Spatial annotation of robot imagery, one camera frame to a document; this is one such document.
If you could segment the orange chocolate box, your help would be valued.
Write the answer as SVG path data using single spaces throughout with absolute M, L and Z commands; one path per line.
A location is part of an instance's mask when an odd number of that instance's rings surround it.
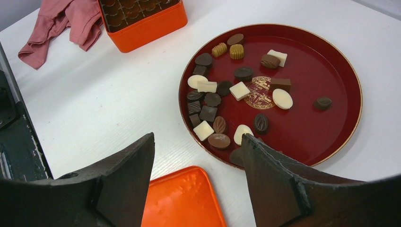
M 184 27 L 182 0 L 99 0 L 108 36 L 122 53 Z

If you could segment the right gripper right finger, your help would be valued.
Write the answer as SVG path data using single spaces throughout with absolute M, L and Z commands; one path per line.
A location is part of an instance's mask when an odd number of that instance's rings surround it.
M 363 182 L 306 166 L 250 134 L 242 155 L 259 227 L 398 227 L 401 177 Z

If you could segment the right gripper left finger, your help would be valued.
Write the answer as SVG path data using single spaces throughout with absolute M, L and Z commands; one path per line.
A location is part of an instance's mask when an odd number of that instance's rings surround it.
M 155 156 L 148 133 L 58 179 L 1 180 L 3 227 L 139 227 Z

